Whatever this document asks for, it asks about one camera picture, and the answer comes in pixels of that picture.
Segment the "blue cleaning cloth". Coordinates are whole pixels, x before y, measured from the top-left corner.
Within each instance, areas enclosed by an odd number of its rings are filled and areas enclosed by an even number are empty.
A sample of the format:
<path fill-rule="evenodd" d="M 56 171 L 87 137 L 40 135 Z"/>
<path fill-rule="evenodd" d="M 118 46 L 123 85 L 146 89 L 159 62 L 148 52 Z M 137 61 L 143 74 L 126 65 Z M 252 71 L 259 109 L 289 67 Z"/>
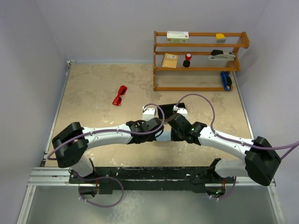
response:
<path fill-rule="evenodd" d="M 171 141 L 171 132 L 163 132 L 161 135 L 156 137 L 156 141 Z"/>

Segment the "black glasses case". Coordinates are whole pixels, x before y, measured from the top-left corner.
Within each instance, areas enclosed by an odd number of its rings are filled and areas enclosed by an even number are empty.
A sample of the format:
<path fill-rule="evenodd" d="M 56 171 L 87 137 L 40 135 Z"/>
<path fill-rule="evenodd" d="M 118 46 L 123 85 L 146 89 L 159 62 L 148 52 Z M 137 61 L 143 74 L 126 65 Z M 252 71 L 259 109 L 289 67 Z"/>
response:
<path fill-rule="evenodd" d="M 163 110 L 163 112 L 164 112 L 164 118 L 165 119 L 168 119 L 172 114 L 174 114 L 173 107 L 175 105 L 176 105 L 176 103 L 174 103 L 174 104 L 158 105 Z M 186 109 L 185 103 L 179 103 L 178 107 Z M 162 120 L 163 117 L 162 117 L 161 111 L 158 109 L 157 112 L 158 112 L 159 119 Z"/>

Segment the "red sunglasses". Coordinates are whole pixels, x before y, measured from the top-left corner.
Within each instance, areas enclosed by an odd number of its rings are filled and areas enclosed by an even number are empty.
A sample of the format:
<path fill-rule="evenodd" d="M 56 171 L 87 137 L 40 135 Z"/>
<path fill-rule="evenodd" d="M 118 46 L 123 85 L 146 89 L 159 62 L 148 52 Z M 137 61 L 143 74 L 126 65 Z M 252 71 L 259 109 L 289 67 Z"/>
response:
<path fill-rule="evenodd" d="M 119 106 L 121 104 L 121 101 L 122 101 L 122 96 L 125 95 L 127 91 L 127 87 L 122 85 L 120 86 L 119 90 L 118 90 L 118 93 L 117 93 L 117 96 L 115 97 L 115 99 L 113 100 L 113 105 L 116 105 L 116 106 Z"/>

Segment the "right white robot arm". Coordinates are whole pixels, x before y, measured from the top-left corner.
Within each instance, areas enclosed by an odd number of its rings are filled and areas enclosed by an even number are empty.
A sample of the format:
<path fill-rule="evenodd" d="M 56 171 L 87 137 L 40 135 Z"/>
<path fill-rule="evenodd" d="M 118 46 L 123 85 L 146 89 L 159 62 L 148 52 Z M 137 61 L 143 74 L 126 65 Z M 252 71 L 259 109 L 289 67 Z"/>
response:
<path fill-rule="evenodd" d="M 249 177 L 262 186 L 269 186 L 281 163 L 279 155 L 263 137 L 252 140 L 218 133 L 204 123 L 191 124 L 180 113 L 171 115 L 168 124 L 180 140 L 213 147 L 236 157 L 235 160 L 216 159 L 212 162 L 207 174 L 212 182 L 227 177 Z"/>

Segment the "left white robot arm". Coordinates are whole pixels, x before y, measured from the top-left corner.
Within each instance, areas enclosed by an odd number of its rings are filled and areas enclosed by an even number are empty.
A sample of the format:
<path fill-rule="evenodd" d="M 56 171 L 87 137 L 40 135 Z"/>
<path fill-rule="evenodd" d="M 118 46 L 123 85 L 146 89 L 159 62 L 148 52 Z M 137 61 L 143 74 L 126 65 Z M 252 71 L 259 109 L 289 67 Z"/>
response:
<path fill-rule="evenodd" d="M 59 168 L 71 168 L 84 182 L 91 183 L 96 178 L 96 171 L 91 159 L 85 156 L 87 150 L 106 145 L 152 142 L 163 129 L 159 118 L 128 121 L 106 128 L 82 127 L 79 122 L 73 122 L 52 139 L 52 145 Z"/>

